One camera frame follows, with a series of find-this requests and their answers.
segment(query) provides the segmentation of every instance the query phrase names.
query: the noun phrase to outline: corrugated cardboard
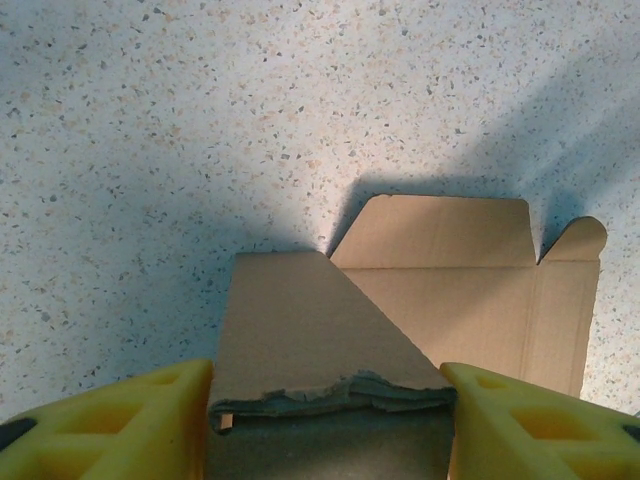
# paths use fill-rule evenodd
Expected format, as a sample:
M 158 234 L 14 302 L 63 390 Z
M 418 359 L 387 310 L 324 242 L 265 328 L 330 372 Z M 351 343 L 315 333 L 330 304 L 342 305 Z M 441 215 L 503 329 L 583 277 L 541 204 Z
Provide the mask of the corrugated cardboard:
M 212 435 L 209 478 L 444 480 L 454 401 L 325 255 L 236 257 L 209 409 L 233 428 Z
M 331 259 L 436 365 L 578 396 L 605 243 L 579 218 L 536 263 L 523 200 L 383 195 Z

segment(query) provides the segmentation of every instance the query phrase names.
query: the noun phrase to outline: yellow plastic part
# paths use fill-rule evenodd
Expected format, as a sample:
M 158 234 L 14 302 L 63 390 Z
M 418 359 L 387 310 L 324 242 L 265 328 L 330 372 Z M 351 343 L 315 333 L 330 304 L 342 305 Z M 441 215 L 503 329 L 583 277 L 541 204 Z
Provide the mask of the yellow plastic part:
M 640 419 L 470 365 L 440 370 L 459 393 L 452 480 L 640 479 Z
M 192 360 L 25 412 L 2 480 L 201 480 L 210 360 Z

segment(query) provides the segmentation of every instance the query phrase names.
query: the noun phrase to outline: terrazzo surface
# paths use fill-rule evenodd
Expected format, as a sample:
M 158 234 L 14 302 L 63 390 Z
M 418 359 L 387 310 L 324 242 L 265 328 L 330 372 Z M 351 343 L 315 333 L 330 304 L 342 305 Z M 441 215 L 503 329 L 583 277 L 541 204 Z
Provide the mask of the terrazzo surface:
M 363 201 L 609 231 L 585 399 L 640 410 L 640 2 L 0 0 L 0 420 L 215 355 L 232 255 Z

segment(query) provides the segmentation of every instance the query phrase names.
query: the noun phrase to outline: cardboard flap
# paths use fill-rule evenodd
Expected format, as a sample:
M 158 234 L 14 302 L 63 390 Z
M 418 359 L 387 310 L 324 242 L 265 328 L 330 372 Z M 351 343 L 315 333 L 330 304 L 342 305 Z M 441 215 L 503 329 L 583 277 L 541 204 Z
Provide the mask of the cardboard flap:
M 321 253 L 236 257 L 211 390 L 222 415 L 415 410 L 455 391 Z
M 607 230 L 593 217 L 573 220 L 542 259 L 543 262 L 595 261 L 607 243 Z
M 536 264 L 524 200 L 380 195 L 331 257 L 342 269 Z

